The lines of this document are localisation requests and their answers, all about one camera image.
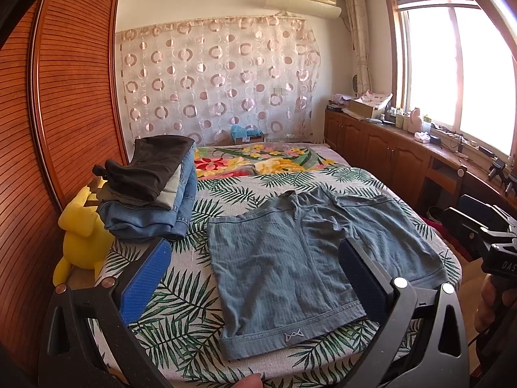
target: beige curtain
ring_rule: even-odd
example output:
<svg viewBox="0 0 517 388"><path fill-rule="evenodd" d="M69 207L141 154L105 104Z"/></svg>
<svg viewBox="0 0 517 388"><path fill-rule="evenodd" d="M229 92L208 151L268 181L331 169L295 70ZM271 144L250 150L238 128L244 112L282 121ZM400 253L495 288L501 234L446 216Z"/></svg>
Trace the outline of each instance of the beige curtain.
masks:
<svg viewBox="0 0 517 388"><path fill-rule="evenodd" d="M305 19L224 17L117 34L133 138L231 142L232 125L283 140L311 136L320 51Z"/></svg>
<svg viewBox="0 0 517 388"><path fill-rule="evenodd" d="M362 95L371 89L368 71L368 17L364 0L345 0L348 24L352 33L353 54L356 59L357 93Z"/></svg>

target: finger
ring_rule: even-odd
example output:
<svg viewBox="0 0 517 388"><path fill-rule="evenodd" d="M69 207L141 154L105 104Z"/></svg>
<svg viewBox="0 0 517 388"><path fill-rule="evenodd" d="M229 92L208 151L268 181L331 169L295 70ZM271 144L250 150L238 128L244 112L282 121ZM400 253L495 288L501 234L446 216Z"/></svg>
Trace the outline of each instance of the finger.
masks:
<svg viewBox="0 0 517 388"><path fill-rule="evenodd" d="M233 385L233 388L263 388L260 373L254 373L242 378L239 382Z"/></svg>
<svg viewBox="0 0 517 388"><path fill-rule="evenodd" d="M485 277L483 285L481 286L481 297L488 306L492 307L494 305L495 298L497 297L497 290L492 284L492 276L490 274Z"/></svg>
<svg viewBox="0 0 517 388"><path fill-rule="evenodd" d="M502 294L502 303L507 306L513 306L513 309L517 309L517 304L515 304L515 300L517 299L517 288L506 290Z"/></svg>
<svg viewBox="0 0 517 388"><path fill-rule="evenodd" d="M474 328L482 333L495 320L495 312L487 304L481 302L474 318Z"/></svg>

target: logo on shorts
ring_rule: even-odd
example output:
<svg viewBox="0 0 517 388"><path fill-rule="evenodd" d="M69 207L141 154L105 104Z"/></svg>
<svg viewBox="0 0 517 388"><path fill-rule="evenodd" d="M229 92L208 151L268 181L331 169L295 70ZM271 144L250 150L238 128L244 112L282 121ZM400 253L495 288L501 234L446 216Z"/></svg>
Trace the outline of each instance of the logo on shorts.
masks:
<svg viewBox="0 0 517 388"><path fill-rule="evenodd" d="M289 340L291 340L291 338L293 338L294 336L301 336L301 337L305 337L305 335L303 335L303 333L301 332L301 329L298 329L298 331L296 331L295 333L291 333L290 335L288 333L284 333L284 336L285 336L285 342L288 342Z"/></svg>

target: wall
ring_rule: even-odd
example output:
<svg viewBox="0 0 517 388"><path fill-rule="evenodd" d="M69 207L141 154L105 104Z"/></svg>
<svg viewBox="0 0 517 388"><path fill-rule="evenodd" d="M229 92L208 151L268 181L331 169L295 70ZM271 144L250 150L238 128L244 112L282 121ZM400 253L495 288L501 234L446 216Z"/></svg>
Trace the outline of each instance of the wall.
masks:
<svg viewBox="0 0 517 388"><path fill-rule="evenodd" d="M264 8L266 0L119 0L116 30L176 20L235 15L271 15L278 11ZM325 106L333 93L352 91L352 40L341 18L327 20L306 16L314 30L321 53L320 78L313 94L312 129L315 141L322 141ZM119 94L122 126L128 150L131 133L123 94Z"/></svg>
<svg viewBox="0 0 517 388"><path fill-rule="evenodd" d="M372 91L391 93L391 35L386 0L365 0L370 33L368 67Z"/></svg>

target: folded jeans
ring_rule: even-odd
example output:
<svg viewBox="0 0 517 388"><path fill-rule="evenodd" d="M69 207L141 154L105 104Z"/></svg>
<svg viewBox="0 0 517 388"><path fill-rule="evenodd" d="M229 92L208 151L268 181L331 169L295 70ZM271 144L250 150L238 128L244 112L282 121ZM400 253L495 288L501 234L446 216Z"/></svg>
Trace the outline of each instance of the folded jeans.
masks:
<svg viewBox="0 0 517 388"><path fill-rule="evenodd" d="M185 237L197 191L195 147L182 161L178 192L172 210L101 202L97 209L104 228L122 241L143 241L154 237L175 240Z"/></svg>

